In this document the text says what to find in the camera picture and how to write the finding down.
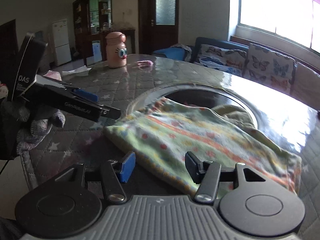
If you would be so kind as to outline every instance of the cabinet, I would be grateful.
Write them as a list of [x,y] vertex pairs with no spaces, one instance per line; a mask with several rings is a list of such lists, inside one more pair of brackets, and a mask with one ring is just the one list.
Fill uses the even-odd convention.
[[73,23],[76,49],[84,60],[93,57],[94,41],[100,41],[102,59],[106,60],[104,41],[98,34],[107,32],[112,25],[111,0],[76,0],[73,3]]

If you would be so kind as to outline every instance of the frosted glass panel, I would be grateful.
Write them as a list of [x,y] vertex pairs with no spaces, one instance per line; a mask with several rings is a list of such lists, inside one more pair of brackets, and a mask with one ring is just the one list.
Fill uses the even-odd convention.
[[156,25],[175,25],[176,0],[156,0]]

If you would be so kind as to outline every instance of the door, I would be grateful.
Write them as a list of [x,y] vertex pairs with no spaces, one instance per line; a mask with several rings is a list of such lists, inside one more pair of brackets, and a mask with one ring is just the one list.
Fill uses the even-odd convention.
[[178,43],[178,0],[139,0],[140,53]]
[[18,54],[16,20],[0,26],[0,72],[7,73]]
[[55,48],[69,43],[67,20],[52,23],[52,29]]

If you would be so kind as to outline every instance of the wooden door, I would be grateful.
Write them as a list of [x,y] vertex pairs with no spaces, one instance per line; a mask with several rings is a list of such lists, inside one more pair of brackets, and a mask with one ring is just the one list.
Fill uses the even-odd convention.
[[16,60],[18,42],[16,34],[16,20],[0,26],[0,71],[6,73]]
[[178,43],[178,0],[139,0],[140,53]]

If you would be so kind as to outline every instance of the window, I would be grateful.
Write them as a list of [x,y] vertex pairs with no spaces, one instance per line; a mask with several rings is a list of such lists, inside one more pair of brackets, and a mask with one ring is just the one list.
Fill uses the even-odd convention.
[[240,24],[320,52],[320,4],[313,0],[241,0]]

